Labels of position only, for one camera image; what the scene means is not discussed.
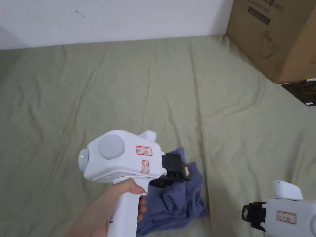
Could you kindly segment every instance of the white label sticker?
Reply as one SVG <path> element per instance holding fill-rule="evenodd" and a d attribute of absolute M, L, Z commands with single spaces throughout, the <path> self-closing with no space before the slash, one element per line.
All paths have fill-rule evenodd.
<path fill-rule="evenodd" d="M 185 174 L 188 176 L 188 175 L 190 174 L 189 168 L 188 168 L 188 167 L 185 167 L 184 169 L 185 169 Z"/>
<path fill-rule="evenodd" d="M 140 173 L 148 174 L 149 173 L 149 162 L 143 161 L 143 169 Z"/>
<path fill-rule="evenodd" d="M 316 78 L 309 78 L 306 80 L 306 82 L 316 82 Z"/>
<path fill-rule="evenodd" d="M 276 213 L 276 219 L 278 221 L 287 222 L 294 225 L 296 224 L 296 215 L 293 213 L 278 211 Z"/>
<path fill-rule="evenodd" d="M 150 147 L 136 146 L 136 153 L 138 155 L 153 155 L 153 151 Z"/>

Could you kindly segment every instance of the cardboard box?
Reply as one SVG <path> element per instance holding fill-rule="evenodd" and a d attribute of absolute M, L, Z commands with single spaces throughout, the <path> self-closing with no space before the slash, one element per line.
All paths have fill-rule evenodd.
<path fill-rule="evenodd" d="M 274 83 L 316 78 L 316 0 L 234 0 L 227 35 Z"/>

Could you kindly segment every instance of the finger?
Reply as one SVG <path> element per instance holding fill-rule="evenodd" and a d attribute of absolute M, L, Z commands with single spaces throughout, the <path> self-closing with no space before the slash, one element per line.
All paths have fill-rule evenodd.
<path fill-rule="evenodd" d="M 145 189 L 143 189 L 141 186 L 138 186 L 133 179 L 127 179 L 117 184 L 114 184 L 113 190 L 115 195 L 117 195 L 118 197 L 128 191 L 130 191 L 133 194 L 147 193 Z"/>
<path fill-rule="evenodd" d="M 146 207 L 145 206 L 140 206 L 139 209 L 138 209 L 138 213 L 139 214 L 143 214 L 146 212 Z"/>
<path fill-rule="evenodd" d="M 145 206 L 146 205 L 146 200 L 145 199 L 143 199 L 143 198 L 140 198 L 140 200 L 139 200 L 139 204 L 140 205 L 143 205 L 143 206 Z"/>
<path fill-rule="evenodd" d="M 138 214 L 138 217 L 137 217 L 137 222 L 140 222 L 144 219 L 144 215 L 143 214 Z"/>

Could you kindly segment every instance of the wrinkled fabric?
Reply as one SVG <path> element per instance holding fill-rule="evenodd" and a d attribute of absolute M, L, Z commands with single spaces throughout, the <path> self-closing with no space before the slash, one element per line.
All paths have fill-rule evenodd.
<path fill-rule="evenodd" d="M 115 129 L 184 147 L 203 178 L 210 218 L 150 237 L 264 236 L 240 214 L 273 180 L 316 198 L 315 118 L 226 36 L 0 51 L 0 236 L 63 236 L 107 188 L 79 151 Z"/>
<path fill-rule="evenodd" d="M 170 153 L 180 154 L 185 162 L 183 147 Z M 192 219 L 209 215 L 200 196 L 202 176 L 195 162 L 188 164 L 188 168 L 192 174 L 191 181 L 175 182 L 164 189 L 149 186 L 146 197 L 148 211 L 144 214 L 144 219 L 137 224 L 137 236 L 183 228 Z"/>

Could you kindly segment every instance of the red-bordered label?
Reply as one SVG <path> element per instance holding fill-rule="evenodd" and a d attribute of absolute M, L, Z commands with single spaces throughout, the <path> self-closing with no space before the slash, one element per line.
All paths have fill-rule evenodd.
<path fill-rule="evenodd" d="M 276 219 L 281 222 L 286 222 L 295 225 L 296 224 L 296 214 L 288 213 L 284 211 L 277 211 Z"/>
<path fill-rule="evenodd" d="M 149 161 L 143 160 L 143 169 L 140 173 L 148 174 L 149 173 Z"/>
<path fill-rule="evenodd" d="M 150 147 L 141 147 L 141 146 L 136 146 L 136 153 L 138 155 L 153 155 L 153 151 Z"/>

